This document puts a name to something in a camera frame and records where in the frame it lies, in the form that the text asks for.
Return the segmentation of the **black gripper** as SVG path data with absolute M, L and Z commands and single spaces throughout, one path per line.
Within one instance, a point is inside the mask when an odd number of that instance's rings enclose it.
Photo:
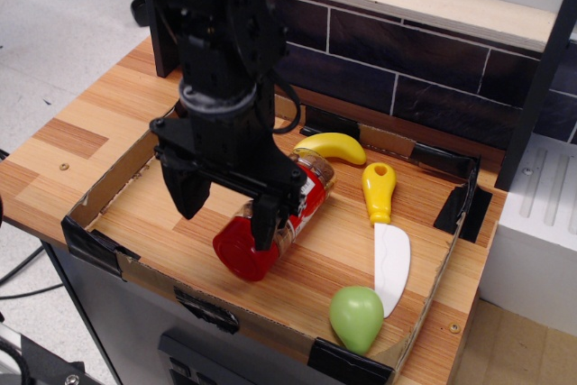
M 251 197 L 255 250 L 268 251 L 288 215 L 301 210 L 305 182 L 303 170 L 274 142 L 274 124 L 273 100 L 228 116 L 189 108 L 184 117 L 151 121 L 162 176 L 181 215 L 192 219 L 197 214 L 213 182 Z

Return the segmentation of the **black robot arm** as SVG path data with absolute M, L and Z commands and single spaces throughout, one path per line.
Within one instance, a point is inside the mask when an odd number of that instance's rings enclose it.
M 286 28 L 267 0 L 151 0 L 179 52 L 182 118 L 157 118 L 156 156 L 178 211 L 193 217 L 212 184 L 253 201 L 259 251 L 297 215 L 306 177 L 276 145 L 276 64 Z

